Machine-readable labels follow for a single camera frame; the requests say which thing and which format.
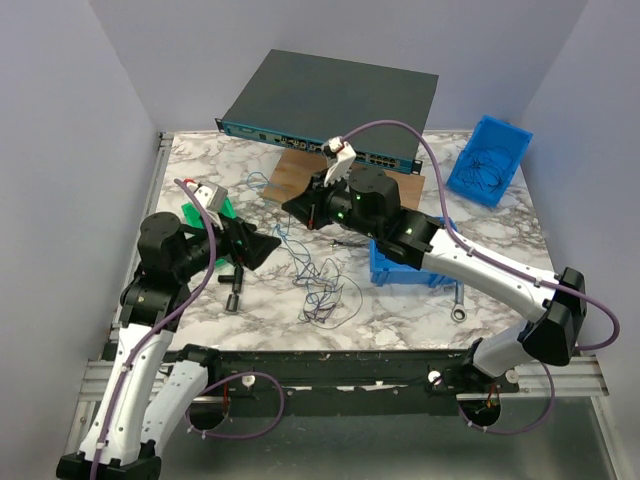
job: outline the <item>small black part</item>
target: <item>small black part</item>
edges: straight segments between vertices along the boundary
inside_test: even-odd
[[[218,275],[219,283],[233,283],[234,275]]]
[[[564,270],[559,283],[585,291],[584,276],[572,268]],[[586,313],[584,300],[557,290],[542,318],[525,329],[518,340],[533,358],[549,365],[568,365]]]
[[[422,171],[422,160],[414,160],[411,163],[411,173],[414,175],[420,175]]]
[[[215,348],[206,348],[189,343],[176,355],[176,363],[185,360],[195,362],[207,369],[209,373],[208,385],[213,385],[215,382],[220,380],[220,352]]]
[[[496,423],[502,410],[500,403],[488,407],[486,400],[464,400],[459,405],[467,418],[480,427]]]
[[[227,306],[225,310],[230,313],[237,313],[240,296],[237,293],[230,293],[227,298]]]
[[[145,445],[141,445],[141,455],[148,453]],[[160,457],[139,457],[128,465],[118,465],[112,462],[109,465],[100,464],[98,467],[98,480],[158,480],[162,460]],[[56,468],[56,477],[61,480],[86,480],[91,472],[91,462],[84,459],[84,454],[70,453],[60,458]]]
[[[207,231],[204,228],[194,227],[193,225],[188,225],[186,223],[183,223],[181,225],[181,229],[184,233],[188,233],[189,235],[194,235],[196,237],[199,237],[200,239],[207,238]]]
[[[118,344],[115,342],[107,342],[104,344],[104,348],[102,349],[102,355],[100,356],[101,360],[105,362],[113,362],[116,359],[116,354],[118,353]]]
[[[233,293],[240,293],[242,291],[242,280],[244,279],[244,268],[242,265],[236,265],[233,272]]]

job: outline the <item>metal wrench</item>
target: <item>metal wrench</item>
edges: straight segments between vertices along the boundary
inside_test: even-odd
[[[456,281],[456,293],[451,309],[451,319],[454,322],[462,323],[467,319],[467,311],[464,308],[464,283]]]

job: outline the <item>white connector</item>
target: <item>white connector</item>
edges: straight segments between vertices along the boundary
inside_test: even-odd
[[[202,182],[194,192],[196,198],[207,211],[218,213],[227,198],[227,189],[211,182]]]
[[[341,141],[340,137],[327,140],[322,145],[322,151],[325,152],[329,167],[327,175],[324,177],[324,186],[327,187],[347,174],[356,159],[356,152],[348,142]]]

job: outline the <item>blue plastic bin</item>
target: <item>blue plastic bin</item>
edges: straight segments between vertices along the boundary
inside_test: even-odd
[[[376,242],[369,241],[369,270],[371,272],[371,282],[381,287],[385,283],[401,284],[424,284],[434,288],[438,285],[450,285],[455,283],[453,278],[428,270],[416,270],[408,265],[400,265],[388,260],[378,251]]]
[[[507,190],[533,134],[485,115],[447,181],[471,200],[495,207]]]

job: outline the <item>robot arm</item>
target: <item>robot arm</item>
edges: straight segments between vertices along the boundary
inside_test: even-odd
[[[355,152],[347,142],[332,141],[324,146],[330,168],[314,174],[302,194],[283,203],[283,210],[309,229],[338,223],[373,238],[378,250],[390,260],[456,278],[522,315],[519,325],[474,343],[462,369],[467,379],[491,382],[506,370],[532,359],[551,365],[569,363],[586,314],[585,304],[540,282],[584,292],[580,272],[567,268],[557,275],[529,267],[458,234],[458,239],[470,247],[465,251],[440,220],[402,207],[397,182],[382,169],[364,167],[352,171],[348,180],[342,178]],[[485,253],[537,281],[527,283],[473,252]]]
[[[194,196],[208,213],[215,214],[226,192],[216,185],[205,184],[197,186]],[[216,257],[251,270],[280,245],[279,239],[256,233],[254,225],[240,218],[216,215],[213,231]],[[142,348],[138,345],[190,296],[188,283],[207,267],[211,251],[205,230],[183,225],[176,215],[167,212],[155,213],[142,222],[137,246],[140,264],[120,298],[122,328],[103,401],[79,452],[60,459],[58,478],[158,478],[159,455],[169,435],[193,398],[216,381],[215,355],[198,347],[183,349],[168,383],[149,404],[156,372],[180,316],[152,335]],[[138,351],[128,368],[125,359],[134,349]],[[111,405],[115,392],[119,395]],[[106,418],[111,419],[107,436],[99,441]],[[92,474],[96,455],[99,465]]]

